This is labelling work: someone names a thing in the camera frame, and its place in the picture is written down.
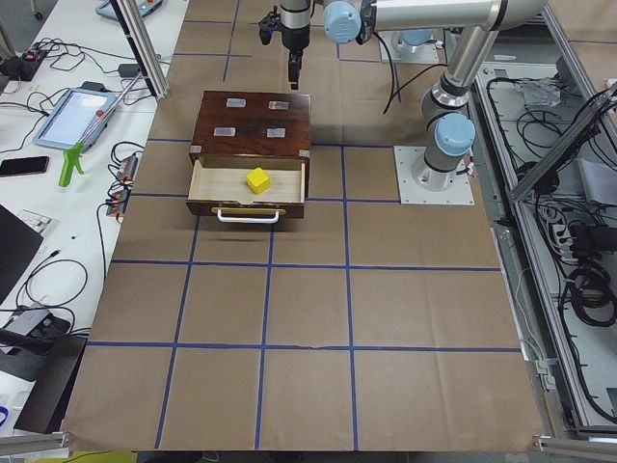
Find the drawer handle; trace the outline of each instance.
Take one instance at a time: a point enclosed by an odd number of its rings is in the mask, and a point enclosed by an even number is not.
[[[280,211],[276,210],[274,217],[264,217],[263,219],[258,219],[255,217],[226,217],[223,215],[223,211],[219,209],[216,216],[221,222],[226,224],[276,224],[279,222]]]

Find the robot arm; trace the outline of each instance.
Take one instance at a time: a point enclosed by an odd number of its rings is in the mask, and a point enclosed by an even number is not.
[[[314,0],[324,7],[328,38],[336,43],[370,40],[374,30],[466,27],[475,30],[459,47],[446,79],[469,88],[484,61],[496,31],[525,23],[540,12],[547,0]],[[312,0],[281,0],[259,23],[260,37],[268,44],[274,32],[282,33],[289,50],[289,81],[298,90],[302,57],[309,46]]]
[[[475,138],[473,123],[462,108],[469,88],[488,55],[498,31],[525,23],[548,0],[314,0],[324,7],[324,29],[331,41],[359,44],[373,31],[464,27],[463,36],[440,81],[422,100],[428,141],[424,157],[413,167],[414,179],[423,188],[443,191],[456,175],[459,161]],[[265,43],[282,32],[289,49],[289,80],[298,89],[304,49],[309,46],[311,0],[281,0],[260,23]]]
[[[274,7],[259,22],[259,38],[267,45],[275,32],[281,32],[282,44],[289,50],[287,72],[291,90],[298,90],[302,56],[310,43],[311,0],[281,0],[281,11]]]

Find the blue tape line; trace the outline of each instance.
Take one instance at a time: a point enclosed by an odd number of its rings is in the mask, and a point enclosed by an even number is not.
[[[342,198],[306,198],[305,201],[309,203],[342,203]],[[379,200],[379,199],[350,199],[348,198],[347,203],[367,203],[367,204],[401,204],[399,200],[388,199],[388,200]]]
[[[459,353],[521,353],[518,347],[430,347],[422,345],[295,345],[295,344],[225,344],[217,342],[140,342],[115,340],[89,340],[93,347],[167,347],[203,350],[325,350],[333,352],[459,352]]]
[[[268,337],[268,312],[270,310],[270,286],[272,282],[272,259],[274,258],[274,225],[270,226],[270,249],[268,250],[268,271],[263,298],[263,322],[261,325],[261,356],[259,358],[259,388],[257,391],[257,413],[255,423],[255,450],[259,449],[261,440],[261,409],[263,401],[263,377],[266,363],[266,341]]]
[[[186,138],[148,138],[149,142],[170,142],[170,143],[191,143],[192,140]]]
[[[142,196],[145,198],[188,198],[188,195],[175,195],[172,193],[132,193],[131,196]]]
[[[416,266],[396,266],[396,265],[347,265],[329,263],[259,263],[259,262],[209,262],[199,260],[142,260],[142,259],[112,259],[112,263],[123,265],[196,265],[196,266],[219,266],[219,267],[257,267],[257,268],[306,268],[306,269],[333,269],[340,270],[349,267],[350,270],[386,270],[401,272],[500,272],[499,267],[429,267],[423,265]]]
[[[345,148],[340,148],[340,166],[343,189],[343,230],[345,236],[345,280],[347,285],[347,324],[349,328],[349,369],[351,379],[351,414],[354,436],[354,451],[360,449],[358,436],[358,404],[356,401],[356,358],[354,355],[354,316],[351,292],[351,257],[349,252],[349,216],[347,213],[347,175],[345,164]]]
[[[377,61],[377,60],[362,60],[362,59],[354,59],[354,58],[340,58],[339,60],[343,63],[379,63],[379,64],[382,63],[381,61]]]
[[[329,143],[313,143],[314,147],[336,147],[336,148],[389,148],[392,149],[392,145],[337,145]]]
[[[235,26],[238,22],[238,12],[240,11],[240,0],[235,1],[235,13],[233,14],[233,23],[231,24],[231,37],[229,38],[228,54],[225,61],[225,70],[223,71],[223,82],[228,78],[229,60],[231,58],[231,44],[233,43],[233,35],[235,34]]]
[[[395,265],[351,265],[352,270],[388,270],[388,271],[430,271],[430,272],[500,272],[499,267],[427,267],[427,266],[401,266]]]
[[[184,19],[183,22],[204,22],[206,24],[231,24],[231,21],[215,21],[212,19]]]
[[[0,407],[0,414],[4,415],[4,418],[0,420],[0,427],[2,427],[2,424],[9,418],[9,410],[5,407]]]
[[[191,253],[189,255],[189,262],[186,268],[186,277],[184,279],[184,288],[182,289],[182,299],[180,301],[180,310],[177,315],[177,321],[175,323],[174,345],[172,347],[172,355],[170,357],[170,366],[167,372],[167,381],[165,384],[165,393],[163,395],[163,406],[161,407],[161,416],[158,422],[158,430],[156,432],[156,442],[154,447],[159,449],[161,446],[161,439],[163,438],[163,426],[165,424],[165,416],[167,415],[167,404],[170,398],[170,390],[172,387],[172,378],[174,377],[174,365],[175,354],[177,351],[177,342],[180,338],[180,329],[182,327],[182,316],[184,315],[184,307],[186,305],[186,296],[188,293],[189,284],[191,281],[191,271],[193,269],[193,257],[195,256],[195,248],[197,247],[197,237],[200,231],[201,217],[197,217],[195,220],[195,229],[193,231],[193,242],[191,243]]]
[[[401,204],[399,200],[364,200],[361,198],[358,199],[348,199],[347,203],[365,203],[365,204]]]
[[[112,259],[111,263],[119,263],[125,265],[188,265],[188,260],[133,260],[133,259]]]
[[[236,55],[233,53],[201,53],[199,51],[178,51],[174,56],[211,56],[219,58],[253,58],[253,55]]]
[[[354,351],[380,352],[461,352],[461,353],[515,353],[521,352],[519,347],[397,347],[387,345],[358,345]]]
[[[87,345],[94,347],[174,347],[173,342],[139,340],[88,340]]]

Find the wooden box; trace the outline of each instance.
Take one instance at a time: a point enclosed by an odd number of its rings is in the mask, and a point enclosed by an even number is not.
[[[309,116],[308,95],[204,92],[190,149],[191,212],[229,222],[304,217]],[[272,182],[260,195],[246,182],[257,167]]]

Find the yellow block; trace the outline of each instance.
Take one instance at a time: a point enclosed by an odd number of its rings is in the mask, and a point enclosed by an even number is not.
[[[270,177],[268,177],[263,169],[257,167],[247,174],[247,184],[256,195],[260,195],[270,188]]]

